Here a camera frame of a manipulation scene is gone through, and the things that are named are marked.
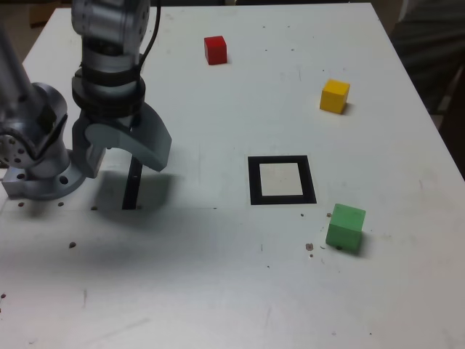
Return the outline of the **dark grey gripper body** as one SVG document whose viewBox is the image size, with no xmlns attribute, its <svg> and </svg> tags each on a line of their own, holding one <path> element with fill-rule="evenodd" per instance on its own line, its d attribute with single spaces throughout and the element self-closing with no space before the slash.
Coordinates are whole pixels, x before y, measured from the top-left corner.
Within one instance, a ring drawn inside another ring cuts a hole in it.
<svg viewBox="0 0 465 349">
<path fill-rule="evenodd" d="M 78 119 L 82 120 L 85 125 L 104 124 L 112 128 L 127 129 L 130 132 L 133 127 L 140 124 L 141 114 L 136 113 L 122 118 L 113 118 L 82 111 Z"/>
</svg>

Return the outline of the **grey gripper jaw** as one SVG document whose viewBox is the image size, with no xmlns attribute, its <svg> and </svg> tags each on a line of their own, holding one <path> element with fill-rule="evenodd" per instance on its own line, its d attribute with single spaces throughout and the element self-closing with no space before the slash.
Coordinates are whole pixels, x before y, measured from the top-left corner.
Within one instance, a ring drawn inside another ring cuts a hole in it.
<svg viewBox="0 0 465 349">
<path fill-rule="evenodd" d="M 92 145 L 101 148 L 119 148 L 130 153 L 130 132 L 127 129 L 121 130 L 104 124 L 93 124 L 87 128 L 85 135 Z"/>
<path fill-rule="evenodd" d="M 143 165 L 162 171 L 168 164 L 171 135 L 161 117 L 147 103 L 134 119 L 129 152 Z"/>
</svg>

